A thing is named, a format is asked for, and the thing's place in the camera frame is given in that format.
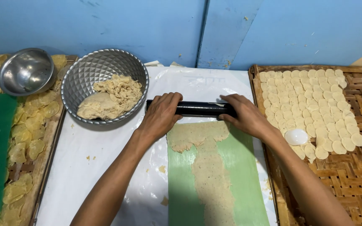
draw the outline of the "black rolling pin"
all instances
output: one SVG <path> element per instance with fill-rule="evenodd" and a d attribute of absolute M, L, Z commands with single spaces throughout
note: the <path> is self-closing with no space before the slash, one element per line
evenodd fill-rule
<path fill-rule="evenodd" d="M 145 111 L 149 109 L 153 100 L 146 101 Z M 209 102 L 192 102 L 180 101 L 175 110 L 176 115 L 182 116 L 202 116 L 202 117 L 218 117 L 221 114 L 227 114 L 237 117 L 233 106 L 229 103 L 209 103 Z"/>

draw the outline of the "stainless steel bowl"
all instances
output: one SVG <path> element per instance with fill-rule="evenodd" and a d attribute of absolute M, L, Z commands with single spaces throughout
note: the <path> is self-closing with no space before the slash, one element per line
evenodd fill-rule
<path fill-rule="evenodd" d="M 123 74 L 138 80 L 142 97 L 122 116 L 111 120 L 84 119 L 79 117 L 78 106 L 88 96 L 95 94 L 95 82 L 110 79 L 113 74 Z M 101 49 L 78 59 L 65 74 L 61 85 L 61 98 L 65 109 L 75 119 L 93 125 L 107 125 L 130 116 L 142 104 L 149 88 L 149 74 L 145 65 L 133 54 L 119 49 Z"/>
<path fill-rule="evenodd" d="M 53 59 L 42 49 L 22 49 L 0 67 L 0 88 L 12 96 L 44 92 L 56 79 Z"/>

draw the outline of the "woven bamboo tray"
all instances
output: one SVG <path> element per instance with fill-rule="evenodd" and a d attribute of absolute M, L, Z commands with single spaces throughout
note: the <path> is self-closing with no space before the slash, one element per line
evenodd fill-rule
<path fill-rule="evenodd" d="M 328 66 L 328 65 L 301 65 L 301 66 L 258 66 L 253 65 L 248 73 L 255 104 L 265 114 L 264 100 L 260 86 L 260 72 L 292 71 L 310 69 L 341 69 L 348 82 L 343 90 L 346 101 L 356 116 L 358 127 L 362 134 L 362 67 Z M 264 146 L 267 157 L 267 167 L 280 226 L 310 225 L 300 211 L 298 203 L 293 197 L 286 179 L 276 164 L 268 147 Z M 338 155 L 329 153 L 324 160 L 315 159 L 311 164 L 307 158 L 305 163 L 319 176 L 326 187 L 337 197 L 356 225 L 362 225 L 362 147 L 356 147 L 353 152 Z"/>
<path fill-rule="evenodd" d="M 67 64 L 72 65 L 77 59 L 76 55 L 66 56 Z M 23 218 L 20 226 L 33 225 L 35 223 L 35 216 L 39 207 L 41 195 L 43 192 L 44 183 L 48 176 L 48 170 L 52 161 L 52 154 L 55 150 L 59 132 L 63 122 L 63 115 L 65 113 L 62 100 L 59 96 L 56 99 L 59 104 L 59 111 L 51 118 L 46 118 L 45 134 L 43 141 L 45 143 L 45 150 L 39 154 L 35 161 L 27 161 L 23 164 L 14 164 L 9 168 L 9 179 L 17 181 L 18 178 L 27 173 L 32 172 L 33 188 L 28 194 L 25 195 L 25 204 L 21 210 L 21 218 Z"/>

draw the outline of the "white plastic sheet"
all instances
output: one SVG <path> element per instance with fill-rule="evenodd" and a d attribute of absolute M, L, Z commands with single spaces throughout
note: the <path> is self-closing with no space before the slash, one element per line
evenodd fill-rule
<path fill-rule="evenodd" d="M 188 101 L 219 101 L 219 95 L 239 93 L 253 100 L 246 71 L 148 67 L 147 99 L 165 92 L 179 92 Z M 115 160 L 144 116 L 144 105 L 129 118 L 110 126 L 91 126 L 68 114 L 37 216 L 37 226 L 69 225 L 99 177 Z M 179 123 L 214 121 L 214 118 L 184 117 Z M 254 138 L 259 182 L 271 226 L 277 225 L 274 203 L 261 142 Z M 129 183 L 120 211 L 112 225 L 167 226 L 167 141 L 158 140 L 143 156 Z M 165 173 L 160 172 L 165 166 Z"/>

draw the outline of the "person's right hand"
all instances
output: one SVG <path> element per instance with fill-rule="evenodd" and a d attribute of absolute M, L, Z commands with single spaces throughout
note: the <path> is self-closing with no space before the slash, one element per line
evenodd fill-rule
<path fill-rule="evenodd" d="M 237 129 L 262 141 L 269 136 L 272 137 L 279 131 L 268 122 L 259 109 L 245 96 L 232 94 L 228 96 L 220 95 L 220 97 L 234 107 L 234 110 L 237 112 L 237 118 L 222 114 L 219 116 L 219 119 L 230 122 Z"/>

